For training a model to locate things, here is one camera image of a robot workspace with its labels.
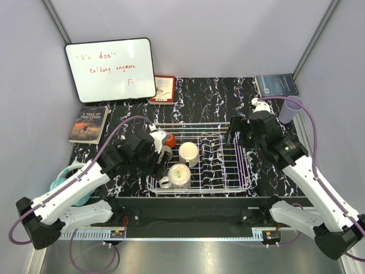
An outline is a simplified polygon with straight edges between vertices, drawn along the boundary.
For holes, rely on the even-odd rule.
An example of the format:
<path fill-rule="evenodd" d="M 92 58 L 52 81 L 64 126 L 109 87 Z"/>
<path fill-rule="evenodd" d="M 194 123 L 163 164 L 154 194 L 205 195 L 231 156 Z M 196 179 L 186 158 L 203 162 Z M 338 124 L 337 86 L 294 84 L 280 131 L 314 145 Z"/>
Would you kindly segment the beige ceramic mug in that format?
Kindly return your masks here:
<path fill-rule="evenodd" d="M 198 165 L 199 150 L 196 144 L 185 142 L 179 147 L 179 161 L 182 164 L 188 164 L 189 167 Z"/>

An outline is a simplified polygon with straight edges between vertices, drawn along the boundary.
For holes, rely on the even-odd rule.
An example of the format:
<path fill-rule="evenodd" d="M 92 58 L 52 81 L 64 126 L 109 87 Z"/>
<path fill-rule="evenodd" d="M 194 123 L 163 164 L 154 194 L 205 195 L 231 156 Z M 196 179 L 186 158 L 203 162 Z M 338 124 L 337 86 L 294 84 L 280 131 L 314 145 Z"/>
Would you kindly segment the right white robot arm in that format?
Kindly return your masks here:
<path fill-rule="evenodd" d="M 317 211 L 312 214 L 280 198 L 271 198 L 271 205 L 259 211 L 263 225 L 269 227 L 277 222 L 304 233 L 332 260 L 338 260 L 364 239 L 364 215 L 342 199 L 312 166 L 313 159 L 299 139 L 282 133 L 273 114 L 258 111 L 247 118 L 233 116 L 226 143 L 257 149 L 296 183 Z"/>

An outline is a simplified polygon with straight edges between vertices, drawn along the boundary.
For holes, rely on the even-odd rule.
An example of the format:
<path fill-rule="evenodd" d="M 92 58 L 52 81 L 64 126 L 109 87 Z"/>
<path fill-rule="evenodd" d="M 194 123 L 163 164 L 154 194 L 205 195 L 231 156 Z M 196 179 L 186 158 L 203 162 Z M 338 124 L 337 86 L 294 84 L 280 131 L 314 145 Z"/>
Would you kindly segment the lilac plastic cup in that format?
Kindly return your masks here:
<path fill-rule="evenodd" d="M 278 119 L 283 124 L 290 123 L 302 109 L 303 101 L 297 96 L 288 96 L 284 100 Z"/>

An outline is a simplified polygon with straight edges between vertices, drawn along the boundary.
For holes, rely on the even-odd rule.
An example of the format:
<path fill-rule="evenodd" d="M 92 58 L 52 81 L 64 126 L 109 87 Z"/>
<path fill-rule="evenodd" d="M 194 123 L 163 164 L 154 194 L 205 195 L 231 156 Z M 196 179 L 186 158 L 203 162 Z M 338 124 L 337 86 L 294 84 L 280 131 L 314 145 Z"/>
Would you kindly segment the small orange red cup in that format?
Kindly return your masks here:
<path fill-rule="evenodd" d="M 170 148 L 173 148 L 173 147 L 176 146 L 176 143 L 177 143 L 177 141 L 176 141 L 175 136 L 173 134 L 169 133 L 168 134 L 168 139 L 165 142 L 165 145 L 169 146 Z"/>

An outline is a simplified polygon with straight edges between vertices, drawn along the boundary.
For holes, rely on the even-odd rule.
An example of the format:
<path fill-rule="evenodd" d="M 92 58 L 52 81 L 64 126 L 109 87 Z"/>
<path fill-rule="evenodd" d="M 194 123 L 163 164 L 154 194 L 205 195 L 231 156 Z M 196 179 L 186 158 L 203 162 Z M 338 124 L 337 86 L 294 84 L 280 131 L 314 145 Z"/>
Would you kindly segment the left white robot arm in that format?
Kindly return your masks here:
<path fill-rule="evenodd" d="M 48 193 L 33 200 L 26 197 L 18 200 L 16 207 L 21 223 L 33 247 L 44 249 L 56 242 L 61 234 L 88 225 L 119 225 L 123 220 L 123 209 L 113 198 L 80 207 L 75 203 L 132 168 L 161 179 L 169 160 L 169 154 L 161 150 L 167 139 L 168 133 L 163 130 L 138 132 L 101 150 L 94 160 L 88 161 Z"/>

